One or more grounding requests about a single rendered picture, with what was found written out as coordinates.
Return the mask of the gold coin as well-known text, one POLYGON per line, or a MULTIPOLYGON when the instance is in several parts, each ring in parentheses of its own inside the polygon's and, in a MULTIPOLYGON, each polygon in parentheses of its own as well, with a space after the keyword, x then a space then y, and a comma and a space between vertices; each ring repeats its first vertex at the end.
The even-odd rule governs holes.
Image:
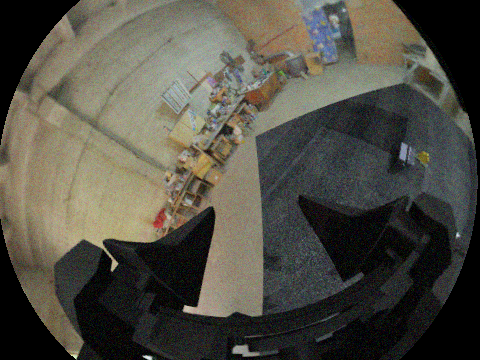
POLYGON ((427 164, 428 160, 428 155, 425 155, 425 152, 421 152, 419 155, 419 160, 423 161, 423 164, 427 164))

